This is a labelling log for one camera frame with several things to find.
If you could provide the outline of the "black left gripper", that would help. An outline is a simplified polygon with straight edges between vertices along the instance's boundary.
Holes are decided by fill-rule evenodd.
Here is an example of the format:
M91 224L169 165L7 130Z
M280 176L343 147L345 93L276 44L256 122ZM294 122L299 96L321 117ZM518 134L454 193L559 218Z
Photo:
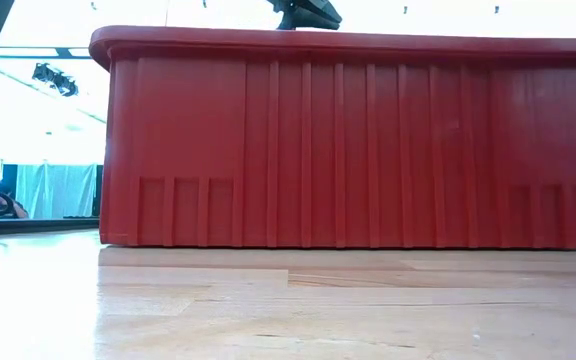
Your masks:
M282 13L278 30L316 28L338 30L343 19L329 0L266 0Z

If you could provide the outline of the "red ribbed plastic bin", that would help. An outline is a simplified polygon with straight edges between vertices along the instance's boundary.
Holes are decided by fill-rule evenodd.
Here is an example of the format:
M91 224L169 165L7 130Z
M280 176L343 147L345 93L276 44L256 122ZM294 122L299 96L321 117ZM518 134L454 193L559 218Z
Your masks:
M576 38L107 26L100 235L576 249Z

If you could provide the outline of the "dark hanging ceiling fixture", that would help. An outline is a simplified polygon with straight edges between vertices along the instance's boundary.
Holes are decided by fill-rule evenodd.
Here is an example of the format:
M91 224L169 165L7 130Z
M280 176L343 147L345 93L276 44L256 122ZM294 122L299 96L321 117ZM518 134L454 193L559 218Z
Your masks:
M32 79L48 85L63 97L76 96L79 92L75 80L49 63L36 63Z

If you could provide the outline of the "pale translucent curtain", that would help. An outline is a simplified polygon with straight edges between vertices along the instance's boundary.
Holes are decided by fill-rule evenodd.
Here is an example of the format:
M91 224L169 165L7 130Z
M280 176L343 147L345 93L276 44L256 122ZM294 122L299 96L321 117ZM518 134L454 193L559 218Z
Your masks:
M16 200L30 219L92 215L96 165L19 165Z

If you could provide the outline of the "dark blue pillar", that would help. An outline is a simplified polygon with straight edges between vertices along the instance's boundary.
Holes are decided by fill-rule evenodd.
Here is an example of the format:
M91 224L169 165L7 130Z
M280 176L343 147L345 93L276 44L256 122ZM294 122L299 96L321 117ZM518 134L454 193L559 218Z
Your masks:
M4 164L2 167L1 183L10 191L12 198L16 197L18 166L16 164Z

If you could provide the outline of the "person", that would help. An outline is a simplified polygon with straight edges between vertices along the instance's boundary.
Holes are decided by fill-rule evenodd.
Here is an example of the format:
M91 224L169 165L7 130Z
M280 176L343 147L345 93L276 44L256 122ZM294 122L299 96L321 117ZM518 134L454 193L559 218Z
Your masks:
M27 218L28 217L28 213L26 212L26 210L23 208L23 206L18 203L15 200L12 200L12 204L13 204L13 210L11 213L8 213L9 217L12 218L18 218L18 219L23 219L23 218ZM0 211L5 210L6 209L6 201L0 197Z

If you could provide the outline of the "black table edge rail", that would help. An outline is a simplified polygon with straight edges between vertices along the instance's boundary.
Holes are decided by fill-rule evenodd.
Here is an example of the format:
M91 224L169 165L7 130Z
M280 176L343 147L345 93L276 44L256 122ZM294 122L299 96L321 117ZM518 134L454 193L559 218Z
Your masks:
M0 218L0 235L58 232L98 228L98 218L67 218L43 220Z

